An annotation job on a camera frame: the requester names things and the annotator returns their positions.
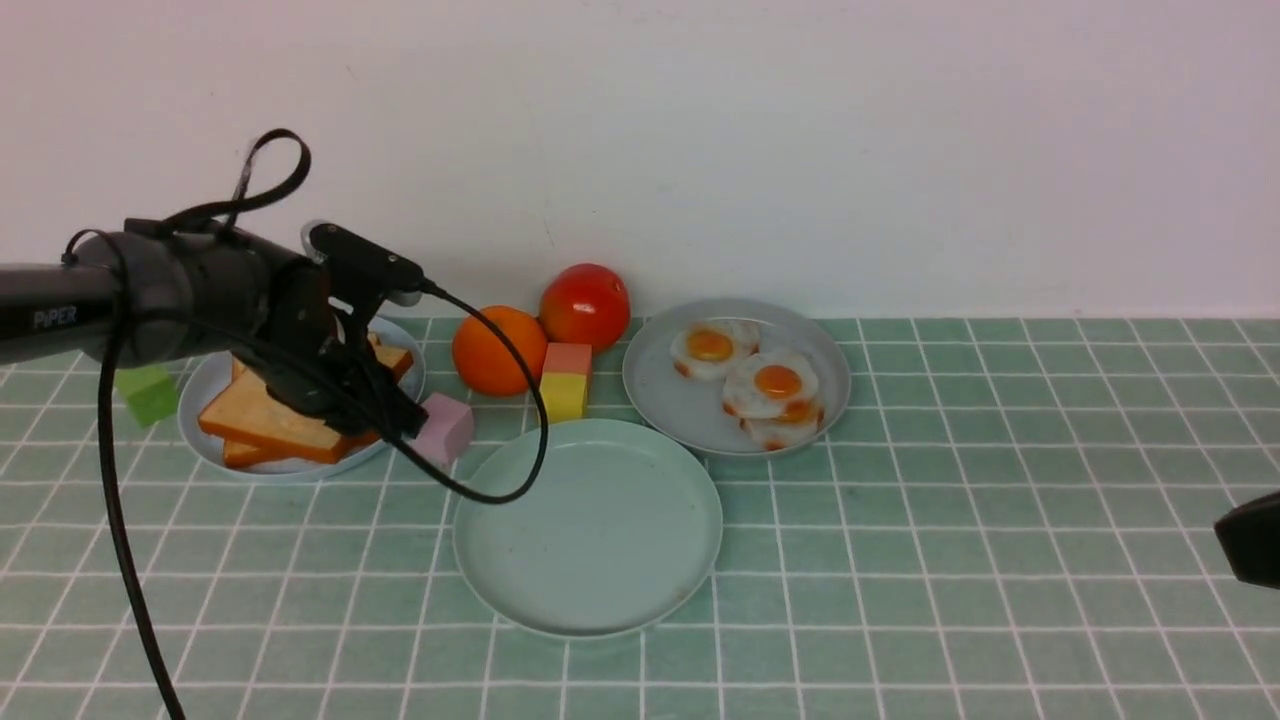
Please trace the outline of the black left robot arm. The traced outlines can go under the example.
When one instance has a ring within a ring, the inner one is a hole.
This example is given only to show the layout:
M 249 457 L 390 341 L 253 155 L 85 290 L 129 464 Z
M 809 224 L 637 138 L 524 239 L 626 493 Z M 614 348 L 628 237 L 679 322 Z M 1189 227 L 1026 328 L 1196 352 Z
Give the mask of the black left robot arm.
M 376 360 L 371 323 L 421 295 L 420 265 L 333 223 L 296 252 L 219 222 L 88 237 L 56 264 L 1 272 L 5 364 L 79 351 L 111 368 L 229 352 L 302 416 L 343 436 L 415 436 L 428 419 Z

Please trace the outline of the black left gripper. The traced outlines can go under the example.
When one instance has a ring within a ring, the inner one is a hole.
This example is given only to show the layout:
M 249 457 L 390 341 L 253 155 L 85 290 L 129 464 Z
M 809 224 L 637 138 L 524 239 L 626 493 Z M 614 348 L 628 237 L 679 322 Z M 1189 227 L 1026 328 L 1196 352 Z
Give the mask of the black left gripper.
M 257 348 L 242 352 L 246 365 L 266 383 L 268 393 L 302 416 L 340 421 L 343 436 L 413 437 L 428 411 L 404 391 L 393 370 L 378 360 L 370 340 L 370 315 L 330 302 L 329 270 L 316 263 L 288 263 L 271 278 L 268 316 L 256 340 L 308 366 L 335 386 L 343 405 L 308 375 Z

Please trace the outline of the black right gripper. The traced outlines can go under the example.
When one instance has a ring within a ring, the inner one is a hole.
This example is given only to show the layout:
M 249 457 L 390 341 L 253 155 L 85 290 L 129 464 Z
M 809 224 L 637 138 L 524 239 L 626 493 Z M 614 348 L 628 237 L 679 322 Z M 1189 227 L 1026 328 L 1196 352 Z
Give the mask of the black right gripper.
M 1233 575 L 1242 583 L 1279 588 L 1279 492 L 1225 512 L 1213 533 Z

